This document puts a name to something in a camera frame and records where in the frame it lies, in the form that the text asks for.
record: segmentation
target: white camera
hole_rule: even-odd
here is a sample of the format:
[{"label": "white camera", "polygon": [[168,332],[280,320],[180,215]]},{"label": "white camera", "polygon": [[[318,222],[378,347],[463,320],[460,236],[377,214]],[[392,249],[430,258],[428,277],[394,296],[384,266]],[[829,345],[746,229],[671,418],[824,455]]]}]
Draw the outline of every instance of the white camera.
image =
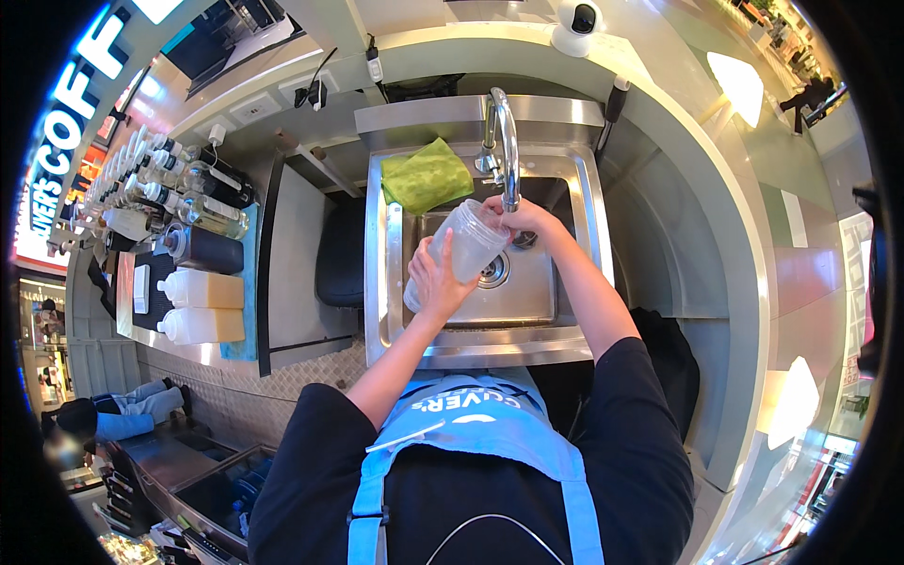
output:
[{"label": "white camera", "polygon": [[552,30],[552,46],[571,57],[587,57],[591,35],[605,27],[597,5],[589,0],[563,0],[559,24]]}]

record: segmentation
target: forearm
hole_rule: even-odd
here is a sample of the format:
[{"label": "forearm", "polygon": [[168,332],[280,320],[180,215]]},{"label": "forearm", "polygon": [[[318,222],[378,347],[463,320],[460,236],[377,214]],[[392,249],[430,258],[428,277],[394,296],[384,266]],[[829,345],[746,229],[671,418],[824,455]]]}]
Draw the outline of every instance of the forearm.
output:
[{"label": "forearm", "polygon": [[417,369],[420,358],[443,322],[417,314],[386,353],[354,384],[346,395],[380,429]]},{"label": "forearm", "polygon": [[594,362],[618,340],[640,337],[621,296],[561,222],[550,217],[540,236],[556,263]]}]

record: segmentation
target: power outlet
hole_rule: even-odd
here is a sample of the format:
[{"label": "power outlet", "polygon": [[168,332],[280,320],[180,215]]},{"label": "power outlet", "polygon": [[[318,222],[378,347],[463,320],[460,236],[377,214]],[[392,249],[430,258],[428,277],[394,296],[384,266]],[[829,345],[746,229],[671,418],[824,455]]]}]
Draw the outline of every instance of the power outlet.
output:
[{"label": "power outlet", "polygon": [[[305,75],[303,77],[298,77],[297,79],[292,79],[289,82],[283,82],[279,85],[279,93],[283,95],[283,97],[288,100],[289,104],[295,104],[295,91],[298,89],[306,89],[311,84],[311,79],[314,78],[314,73]],[[317,74],[317,79],[322,80],[326,85],[326,90],[330,94],[335,94],[339,92],[339,85],[336,84],[335,79],[333,78],[333,74],[330,71],[320,71]]]},{"label": "power outlet", "polygon": [[203,139],[204,143],[206,143],[207,136],[209,136],[211,134],[211,129],[216,124],[220,124],[221,126],[223,126],[223,128],[226,130],[227,134],[230,134],[233,131],[235,131],[236,129],[238,129],[235,124],[233,124],[232,122],[230,122],[228,119],[224,118],[223,116],[215,116],[215,117],[207,120],[200,126],[196,127],[192,131],[194,133],[198,134],[198,137]]},{"label": "power outlet", "polygon": [[229,113],[244,125],[256,122],[259,119],[272,116],[282,111],[279,102],[270,96],[269,92],[261,92],[258,96],[245,100],[237,106],[229,109]]}]

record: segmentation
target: apron logo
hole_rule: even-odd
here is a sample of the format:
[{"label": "apron logo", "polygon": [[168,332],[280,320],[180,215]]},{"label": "apron logo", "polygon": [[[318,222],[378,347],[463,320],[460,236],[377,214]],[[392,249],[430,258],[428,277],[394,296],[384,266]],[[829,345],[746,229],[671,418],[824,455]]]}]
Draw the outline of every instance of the apron logo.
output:
[{"label": "apron logo", "polygon": [[411,405],[412,410],[421,412],[441,412],[443,410],[455,410],[467,408],[471,404],[480,404],[484,400],[495,400],[513,408],[520,408],[521,403],[510,396],[503,396],[497,391],[486,389],[458,389],[457,391],[441,392]]},{"label": "apron logo", "polygon": [[452,420],[453,424],[466,424],[468,422],[495,422],[496,418],[488,414],[468,414],[467,416],[459,416]]}]

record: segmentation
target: black chair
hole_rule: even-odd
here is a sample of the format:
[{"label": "black chair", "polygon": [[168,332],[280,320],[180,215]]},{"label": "black chair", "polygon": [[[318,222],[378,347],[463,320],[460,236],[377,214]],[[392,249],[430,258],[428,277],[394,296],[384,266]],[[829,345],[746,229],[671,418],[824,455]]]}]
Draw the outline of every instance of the black chair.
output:
[{"label": "black chair", "polygon": [[315,292],[327,306],[364,308],[366,199],[340,204],[324,222],[317,250]]}]

